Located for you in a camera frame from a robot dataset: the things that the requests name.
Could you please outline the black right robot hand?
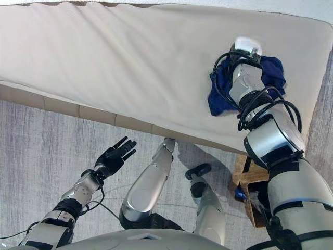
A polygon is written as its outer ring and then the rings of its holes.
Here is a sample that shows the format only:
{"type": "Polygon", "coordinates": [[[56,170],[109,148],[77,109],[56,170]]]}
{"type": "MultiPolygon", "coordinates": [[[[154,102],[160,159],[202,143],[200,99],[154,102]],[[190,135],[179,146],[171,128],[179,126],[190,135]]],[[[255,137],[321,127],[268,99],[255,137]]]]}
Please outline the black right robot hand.
{"type": "Polygon", "coordinates": [[[240,36],[235,40],[234,51],[251,57],[257,63],[260,62],[262,57],[262,47],[260,43],[254,39],[244,36],[240,36]]]}

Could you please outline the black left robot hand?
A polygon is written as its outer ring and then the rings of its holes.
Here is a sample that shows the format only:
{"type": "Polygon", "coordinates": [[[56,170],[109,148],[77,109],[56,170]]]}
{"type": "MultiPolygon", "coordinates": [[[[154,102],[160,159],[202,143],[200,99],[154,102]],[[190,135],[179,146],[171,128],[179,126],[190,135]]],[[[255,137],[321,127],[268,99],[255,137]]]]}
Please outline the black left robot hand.
{"type": "Polygon", "coordinates": [[[114,146],[102,153],[95,163],[95,175],[106,179],[114,175],[124,165],[136,150],[137,142],[129,140],[127,136],[118,141],[114,146]]]}

